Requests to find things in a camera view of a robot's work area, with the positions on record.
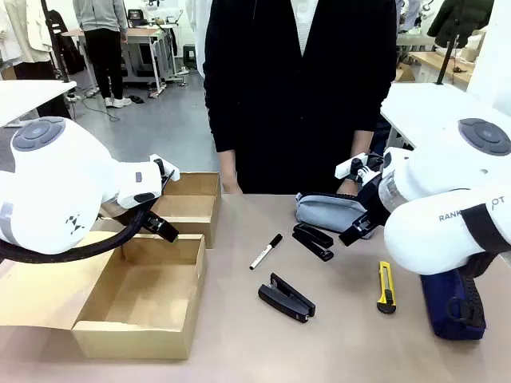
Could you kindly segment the person's right hand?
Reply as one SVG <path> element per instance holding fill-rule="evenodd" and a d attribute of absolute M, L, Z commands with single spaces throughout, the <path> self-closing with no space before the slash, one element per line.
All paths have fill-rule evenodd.
<path fill-rule="evenodd" d="M 221 183 L 226 194 L 242 195 L 237 179 L 234 176 L 221 176 Z"/>

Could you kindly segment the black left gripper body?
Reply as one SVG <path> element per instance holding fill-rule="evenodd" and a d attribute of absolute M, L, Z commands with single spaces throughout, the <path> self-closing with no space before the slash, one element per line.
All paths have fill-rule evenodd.
<path fill-rule="evenodd" d="M 164 227 L 165 220 L 150 211 L 144 221 L 143 228 L 149 232 L 160 232 Z"/>

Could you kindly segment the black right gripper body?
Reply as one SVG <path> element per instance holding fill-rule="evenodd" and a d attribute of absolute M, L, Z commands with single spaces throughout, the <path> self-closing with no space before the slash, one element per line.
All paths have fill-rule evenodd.
<path fill-rule="evenodd" d="M 357 195 L 358 201 L 366 209 L 366 217 L 369 222 L 373 224 L 386 223 L 386 208 L 378 193 L 378 187 L 381 181 L 382 175 L 379 173 L 365 184 Z"/>

